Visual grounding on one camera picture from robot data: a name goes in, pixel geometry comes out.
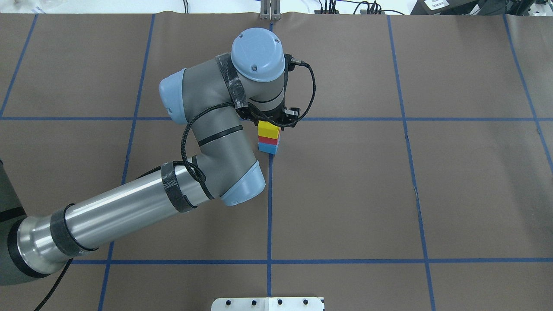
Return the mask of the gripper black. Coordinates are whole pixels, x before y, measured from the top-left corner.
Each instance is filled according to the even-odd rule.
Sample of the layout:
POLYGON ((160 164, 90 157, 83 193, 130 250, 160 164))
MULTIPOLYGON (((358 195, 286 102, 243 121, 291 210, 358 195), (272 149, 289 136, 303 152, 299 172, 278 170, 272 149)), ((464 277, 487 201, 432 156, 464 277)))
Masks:
POLYGON ((237 109, 237 114, 241 119, 248 120, 255 126, 260 122, 268 122, 284 130, 286 127, 296 126, 302 111, 300 108, 287 108, 284 102, 277 105, 249 102, 246 108, 237 109))

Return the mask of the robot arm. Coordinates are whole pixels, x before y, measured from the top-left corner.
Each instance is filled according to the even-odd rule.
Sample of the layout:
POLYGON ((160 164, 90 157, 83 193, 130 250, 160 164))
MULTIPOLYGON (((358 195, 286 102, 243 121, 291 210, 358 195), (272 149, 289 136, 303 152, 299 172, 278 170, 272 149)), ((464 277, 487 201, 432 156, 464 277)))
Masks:
POLYGON ((281 130, 304 118, 286 102, 297 67, 310 66, 270 29, 241 30, 229 51, 159 80, 166 118, 182 126, 178 158, 44 215, 26 211, 2 162, 1 285, 65 273, 79 257, 210 201, 235 206, 261 194, 265 176, 245 122, 281 130))

